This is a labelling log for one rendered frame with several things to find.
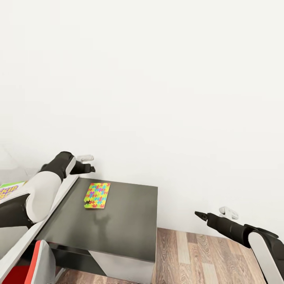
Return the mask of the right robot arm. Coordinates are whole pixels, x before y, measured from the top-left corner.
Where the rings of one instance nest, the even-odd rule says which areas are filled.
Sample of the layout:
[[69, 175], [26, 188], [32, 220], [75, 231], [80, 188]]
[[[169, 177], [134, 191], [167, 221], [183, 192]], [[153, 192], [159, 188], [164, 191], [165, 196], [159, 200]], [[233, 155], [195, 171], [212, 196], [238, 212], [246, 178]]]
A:
[[279, 236], [262, 228], [232, 221], [239, 219], [238, 213], [226, 206], [219, 208], [219, 211], [219, 216], [198, 211], [194, 213], [207, 221], [210, 228], [251, 248], [266, 284], [284, 284], [284, 244], [278, 239]]

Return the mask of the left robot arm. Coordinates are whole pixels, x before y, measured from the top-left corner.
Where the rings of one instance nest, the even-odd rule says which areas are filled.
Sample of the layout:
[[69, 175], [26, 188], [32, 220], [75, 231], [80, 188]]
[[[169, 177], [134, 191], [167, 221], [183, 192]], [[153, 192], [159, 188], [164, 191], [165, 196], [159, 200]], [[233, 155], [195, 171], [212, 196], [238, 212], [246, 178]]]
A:
[[61, 152], [44, 164], [32, 179], [0, 202], [0, 260], [38, 222], [45, 220], [53, 206], [61, 183], [67, 176], [96, 172], [92, 155]]

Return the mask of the jigsaw puzzle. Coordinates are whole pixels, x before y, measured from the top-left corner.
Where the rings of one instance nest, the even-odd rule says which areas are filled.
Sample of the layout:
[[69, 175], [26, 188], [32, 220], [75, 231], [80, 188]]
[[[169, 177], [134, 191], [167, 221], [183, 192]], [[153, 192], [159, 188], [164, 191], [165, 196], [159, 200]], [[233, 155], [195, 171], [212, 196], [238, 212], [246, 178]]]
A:
[[101, 208], [105, 207], [110, 183], [91, 183], [84, 201], [90, 201], [84, 205], [85, 208]]

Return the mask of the board game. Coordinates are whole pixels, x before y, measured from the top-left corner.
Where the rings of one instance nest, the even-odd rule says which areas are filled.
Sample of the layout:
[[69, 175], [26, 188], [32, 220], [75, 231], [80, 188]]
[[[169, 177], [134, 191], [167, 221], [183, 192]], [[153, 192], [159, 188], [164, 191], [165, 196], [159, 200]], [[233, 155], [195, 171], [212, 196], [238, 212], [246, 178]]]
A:
[[0, 202], [3, 201], [9, 194], [13, 193], [26, 183], [27, 181], [20, 181], [2, 184], [0, 186]]

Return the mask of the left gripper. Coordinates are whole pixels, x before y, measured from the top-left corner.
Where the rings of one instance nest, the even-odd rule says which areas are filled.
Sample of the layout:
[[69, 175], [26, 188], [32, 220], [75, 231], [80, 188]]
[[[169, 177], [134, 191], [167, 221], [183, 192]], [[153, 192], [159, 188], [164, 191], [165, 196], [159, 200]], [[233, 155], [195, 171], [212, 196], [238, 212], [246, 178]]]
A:
[[96, 172], [95, 168], [91, 166], [91, 164], [82, 164], [81, 162], [79, 162], [79, 164], [80, 164], [79, 169], [75, 172], [70, 172], [70, 175]]

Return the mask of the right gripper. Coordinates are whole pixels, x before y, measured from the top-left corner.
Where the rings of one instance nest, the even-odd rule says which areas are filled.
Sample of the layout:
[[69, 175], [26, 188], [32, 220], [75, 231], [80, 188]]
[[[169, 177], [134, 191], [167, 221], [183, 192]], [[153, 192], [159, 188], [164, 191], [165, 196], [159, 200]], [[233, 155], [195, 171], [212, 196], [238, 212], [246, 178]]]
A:
[[230, 238], [233, 240], [231, 236], [231, 228], [232, 225], [236, 222], [228, 220], [223, 217], [219, 217], [215, 215], [214, 213], [202, 213], [195, 211], [194, 212], [198, 217], [200, 217], [202, 220], [207, 221], [207, 226], [210, 228], [213, 228], [217, 230], [220, 234]]

